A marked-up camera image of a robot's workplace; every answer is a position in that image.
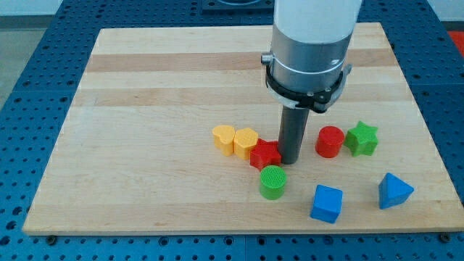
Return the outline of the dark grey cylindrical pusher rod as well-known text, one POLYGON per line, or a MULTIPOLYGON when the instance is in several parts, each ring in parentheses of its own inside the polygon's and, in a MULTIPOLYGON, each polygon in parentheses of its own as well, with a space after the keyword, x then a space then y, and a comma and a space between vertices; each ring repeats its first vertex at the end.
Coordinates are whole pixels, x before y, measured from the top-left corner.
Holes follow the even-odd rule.
POLYGON ((299 157, 309 115, 308 109, 283 107, 278 137, 278 152, 285 165, 294 164, 299 157))

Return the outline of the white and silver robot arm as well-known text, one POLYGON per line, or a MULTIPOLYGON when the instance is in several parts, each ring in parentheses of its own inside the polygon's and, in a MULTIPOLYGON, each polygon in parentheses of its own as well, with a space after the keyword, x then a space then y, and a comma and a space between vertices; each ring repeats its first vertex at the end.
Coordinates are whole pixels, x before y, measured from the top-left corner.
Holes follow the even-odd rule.
POLYGON ((347 49, 363 0, 277 0, 270 50, 262 54, 265 85, 282 104, 278 152, 298 158, 310 112, 326 112, 341 96, 352 66, 347 49))

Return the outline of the black robot base mount plate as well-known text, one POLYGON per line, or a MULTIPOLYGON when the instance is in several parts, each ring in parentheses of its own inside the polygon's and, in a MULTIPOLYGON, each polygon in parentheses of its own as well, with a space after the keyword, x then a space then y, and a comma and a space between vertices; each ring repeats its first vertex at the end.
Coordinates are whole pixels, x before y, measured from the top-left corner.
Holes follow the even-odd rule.
POLYGON ((202 14, 273 10, 274 0, 201 0, 202 14))

